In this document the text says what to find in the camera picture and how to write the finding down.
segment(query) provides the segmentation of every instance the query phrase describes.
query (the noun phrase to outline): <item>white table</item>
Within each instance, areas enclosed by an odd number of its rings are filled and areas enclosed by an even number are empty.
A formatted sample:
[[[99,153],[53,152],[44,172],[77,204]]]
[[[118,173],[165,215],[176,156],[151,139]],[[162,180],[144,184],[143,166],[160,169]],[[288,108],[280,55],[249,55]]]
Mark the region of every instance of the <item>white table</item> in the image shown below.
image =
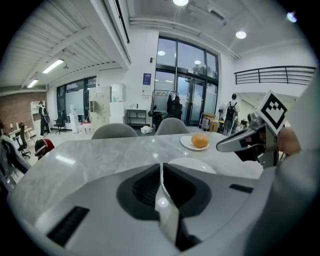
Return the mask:
[[[234,152],[217,151],[216,144],[224,135],[206,134],[210,146],[202,151],[184,147],[180,142],[183,134],[66,141],[32,166],[11,193],[9,203],[33,224],[43,211],[87,182],[181,157],[201,160],[217,174],[260,177],[263,168],[259,163],[242,162]]]

